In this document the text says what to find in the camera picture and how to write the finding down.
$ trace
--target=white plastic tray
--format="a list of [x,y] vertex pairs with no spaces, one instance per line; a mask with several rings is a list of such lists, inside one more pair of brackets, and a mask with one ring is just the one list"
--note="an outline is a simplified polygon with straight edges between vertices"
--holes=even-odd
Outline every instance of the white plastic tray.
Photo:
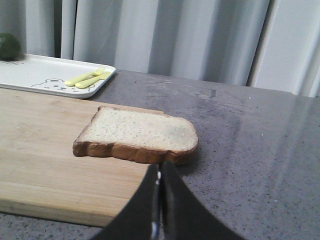
[[[83,89],[65,85],[65,81],[97,68],[105,68],[111,75]],[[0,60],[0,87],[85,99],[94,95],[115,71],[109,65],[25,54],[22,60]]]

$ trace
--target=speckled countertop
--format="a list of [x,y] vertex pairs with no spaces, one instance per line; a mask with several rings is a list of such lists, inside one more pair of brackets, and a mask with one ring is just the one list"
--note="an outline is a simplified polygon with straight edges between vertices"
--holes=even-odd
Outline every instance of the speckled countertop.
[[[92,101],[194,124],[199,153],[178,171],[248,240],[320,239],[320,99],[118,70]],[[96,227],[0,213],[0,240],[86,240]]]

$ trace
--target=avocado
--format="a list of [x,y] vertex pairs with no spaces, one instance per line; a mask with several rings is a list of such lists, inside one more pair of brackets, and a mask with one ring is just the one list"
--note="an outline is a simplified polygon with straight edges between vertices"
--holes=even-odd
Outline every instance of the avocado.
[[14,60],[20,51],[20,42],[14,35],[0,32],[0,60]]

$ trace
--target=white bread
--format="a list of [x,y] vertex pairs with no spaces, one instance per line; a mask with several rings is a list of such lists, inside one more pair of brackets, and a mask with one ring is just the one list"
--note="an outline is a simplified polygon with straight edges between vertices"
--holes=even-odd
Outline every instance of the white bread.
[[137,163],[184,164],[198,145],[194,126],[166,114],[100,106],[73,143],[76,157],[115,157]]

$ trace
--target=bamboo cutting board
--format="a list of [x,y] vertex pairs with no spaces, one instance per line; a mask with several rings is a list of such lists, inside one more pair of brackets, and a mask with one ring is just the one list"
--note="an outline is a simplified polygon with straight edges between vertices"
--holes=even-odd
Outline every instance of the bamboo cutting board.
[[0,88],[0,212],[100,227],[120,212],[148,166],[72,153],[101,105],[116,106]]

